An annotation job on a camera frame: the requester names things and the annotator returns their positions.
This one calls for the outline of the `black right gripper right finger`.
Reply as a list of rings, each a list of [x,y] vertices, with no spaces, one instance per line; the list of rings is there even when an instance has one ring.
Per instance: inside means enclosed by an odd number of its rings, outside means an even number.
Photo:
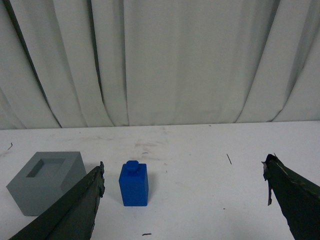
[[[267,204],[272,204],[274,194],[295,240],[318,240],[320,187],[286,167],[276,155],[268,154],[262,164]]]

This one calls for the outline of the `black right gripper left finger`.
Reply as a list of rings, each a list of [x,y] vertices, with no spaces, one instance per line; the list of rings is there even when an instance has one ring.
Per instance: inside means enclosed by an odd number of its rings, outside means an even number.
[[[93,168],[12,240],[89,240],[105,192],[104,164]]]

